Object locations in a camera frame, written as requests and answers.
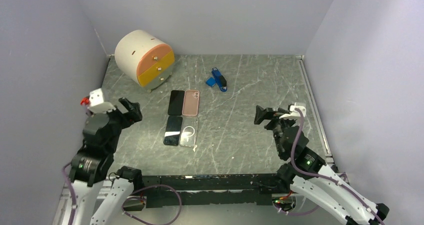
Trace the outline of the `pink phone case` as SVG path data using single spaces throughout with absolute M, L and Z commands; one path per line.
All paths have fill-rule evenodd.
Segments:
M 182 115 L 196 117 L 199 113 L 200 92 L 198 90 L 186 90 L 182 107 Z

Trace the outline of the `black smartphone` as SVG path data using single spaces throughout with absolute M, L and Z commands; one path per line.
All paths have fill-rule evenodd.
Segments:
M 167 118 L 163 144 L 166 146 L 178 146 L 181 137 L 183 118 L 170 115 Z
M 184 90 L 172 90 L 169 97 L 167 114 L 169 116 L 181 116 L 184 105 Z

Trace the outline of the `clear transparent phone case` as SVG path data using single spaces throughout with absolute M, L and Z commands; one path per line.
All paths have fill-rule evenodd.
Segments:
M 179 145 L 194 148 L 198 135 L 199 119 L 197 117 L 183 117 Z

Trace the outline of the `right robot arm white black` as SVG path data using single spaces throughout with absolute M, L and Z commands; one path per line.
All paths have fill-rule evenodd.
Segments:
M 278 157 L 285 161 L 275 176 L 275 187 L 289 190 L 326 210 L 342 225 L 382 225 L 390 209 L 354 190 L 316 152 L 308 148 L 303 133 L 306 107 L 299 103 L 288 109 L 255 107 L 254 124 L 264 120 L 272 131 Z

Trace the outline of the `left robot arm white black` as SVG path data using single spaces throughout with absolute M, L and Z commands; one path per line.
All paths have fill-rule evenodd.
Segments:
M 82 105 L 89 111 L 82 130 L 82 147 L 71 162 L 62 168 L 62 174 L 70 192 L 63 224 L 108 225 L 122 208 L 129 195 L 142 191 L 142 172 L 123 166 L 117 171 L 116 180 L 97 210 L 96 200 L 108 171 L 114 162 L 119 138 L 123 129 L 142 120 L 140 104 L 122 97 L 118 100 L 126 112 L 121 112 L 102 96 L 85 97 Z

